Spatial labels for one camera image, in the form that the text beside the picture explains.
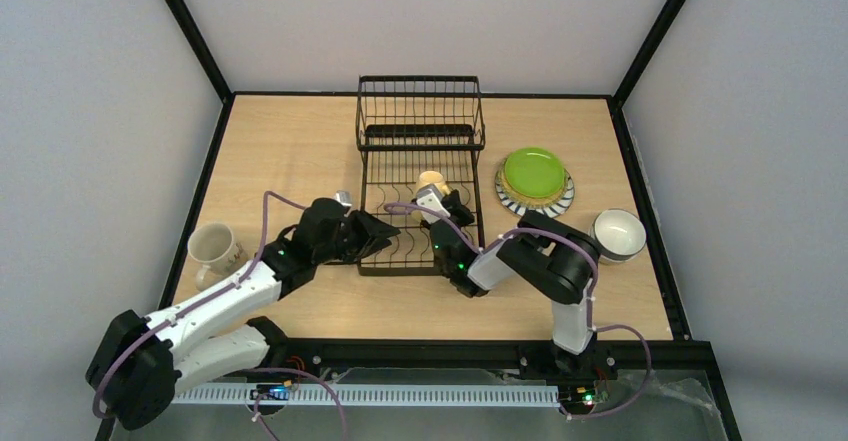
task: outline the perforated metal rail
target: perforated metal rail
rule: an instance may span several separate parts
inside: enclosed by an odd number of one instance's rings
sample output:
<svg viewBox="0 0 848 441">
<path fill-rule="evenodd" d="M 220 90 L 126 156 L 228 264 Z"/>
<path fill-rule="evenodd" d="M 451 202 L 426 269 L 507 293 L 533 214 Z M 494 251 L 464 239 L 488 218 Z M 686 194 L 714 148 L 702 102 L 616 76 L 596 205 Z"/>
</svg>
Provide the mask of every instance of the perforated metal rail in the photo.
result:
<svg viewBox="0 0 848 441">
<path fill-rule="evenodd" d="M 174 404 L 240 405 L 251 402 L 256 384 L 209 383 L 174 398 Z M 345 406 L 558 407 L 554 386 L 418 386 L 341 384 L 333 386 Z M 318 385 L 301 385 L 287 401 L 263 400 L 267 405 L 332 406 Z"/>
</svg>

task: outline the blue and white striped plate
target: blue and white striped plate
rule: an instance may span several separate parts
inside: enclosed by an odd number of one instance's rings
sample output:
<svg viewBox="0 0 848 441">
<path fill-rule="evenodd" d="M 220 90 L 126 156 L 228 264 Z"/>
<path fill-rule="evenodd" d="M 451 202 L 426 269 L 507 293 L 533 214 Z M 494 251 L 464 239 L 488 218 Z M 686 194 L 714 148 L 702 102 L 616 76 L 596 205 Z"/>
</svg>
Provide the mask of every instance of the blue and white striped plate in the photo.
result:
<svg viewBox="0 0 848 441">
<path fill-rule="evenodd" d="M 526 213 L 528 209 L 532 209 L 549 218 L 556 218 L 560 214 L 568 211 L 568 208 L 571 207 L 571 203 L 574 202 L 574 180 L 571 179 L 571 175 L 568 174 L 568 171 L 565 173 L 565 191 L 563 191 L 562 196 L 557 202 L 544 208 L 530 208 L 527 205 L 510 198 L 504 192 L 503 186 L 501 186 L 501 182 L 497 176 L 495 176 L 495 191 L 498 193 L 498 199 L 500 199 L 501 204 L 506 209 L 519 216 L 524 216 L 524 213 Z"/>
</svg>

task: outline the gray wall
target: gray wall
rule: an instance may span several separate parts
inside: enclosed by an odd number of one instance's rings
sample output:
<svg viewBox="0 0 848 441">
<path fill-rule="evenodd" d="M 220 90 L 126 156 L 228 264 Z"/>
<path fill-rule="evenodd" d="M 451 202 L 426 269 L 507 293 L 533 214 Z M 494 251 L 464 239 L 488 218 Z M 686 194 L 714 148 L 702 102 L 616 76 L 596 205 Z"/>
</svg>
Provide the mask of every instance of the gray wall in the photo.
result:
<svg viewBox="0 0 848 441">
<path fill-rule="evenodd" d="M 162 0 L 0 6 L 0 439 L 93 439 L 83 373 L 155 307 L 220 102 Z"/>
<path fill-rule="evenodd" d="M 746 440 L 845 439 L 848 0 L 689 0 L 625 112 Z"/>
<path fill-rule="evenodd" d="M 477 74 L 487 91 L 611 93 L 665 0 L 186 0 L 238 90 Z"/>
</svg>

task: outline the black wire dish rack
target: black wire dish rack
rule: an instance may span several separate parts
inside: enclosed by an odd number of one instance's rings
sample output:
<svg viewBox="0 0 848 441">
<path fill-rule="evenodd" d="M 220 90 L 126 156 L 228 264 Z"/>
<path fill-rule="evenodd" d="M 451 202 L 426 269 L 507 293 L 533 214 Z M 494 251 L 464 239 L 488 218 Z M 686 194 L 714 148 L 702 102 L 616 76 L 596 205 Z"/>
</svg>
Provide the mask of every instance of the black wire dish rack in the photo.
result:
<svg viewBox="0 0 848 441">
<path fill-rule="evenodd" d="M 392 246 L 363 259 L 364 276 L 437 275 L 429 232 L 420 218 L 389 214 L 386 203 L 410 203 L 418 176 L 438 171 L 474 214 L 463 231 L 479 246 L 483 212 L 477 160 L 486 144 L 476 76 L 362 76 L 356 145 L 362 154 L 362 206 L 400 229 Z"/>
</svg>

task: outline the table surface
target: table surface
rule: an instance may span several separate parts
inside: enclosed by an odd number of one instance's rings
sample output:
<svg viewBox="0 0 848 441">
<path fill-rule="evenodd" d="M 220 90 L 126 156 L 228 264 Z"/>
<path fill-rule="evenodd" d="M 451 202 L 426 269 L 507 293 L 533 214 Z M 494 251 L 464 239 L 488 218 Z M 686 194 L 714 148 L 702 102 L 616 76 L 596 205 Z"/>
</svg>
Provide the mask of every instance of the table surface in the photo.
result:
<svg viewBox="0 0 848 441">
<path fill-rule="evenodd" d="M 483 108 L 486 147 L 478 170 L 488 240 L 518 220 L 501 206 L 493 179 L 498 163 L 525 146 L 557 154 L 574 179 L 574 204 L 559 221 L 588 231 L 604 209 L 636 213 L 606 101 L 488 98 Z M 254 253 L 266 190 L 305 205 L 339 189 L 358 198 L 355 113 L 353 96 L 238 95 L 197 225 L 227 223 Z M 297 223 L 300 211 L 272 201 L 269 216 L 273 235 Z M 198 268 L 186 259 L 175 303 L 197 294 Z M 595 323 L 627 324 L 648 339 L 671 339 L 655 276 L 647 250 L 620 265 L 601 265 Z M 318 268 L 312 282 L 249 317 L 260 315 L 297 338 L 546 340 L 552 328 L 550 301 L 518 277 L 468 299 L 441 277 L 365 277 L 355 266 Z M 600 337 L 632 336 L 613 331 Z"/>
</svg>

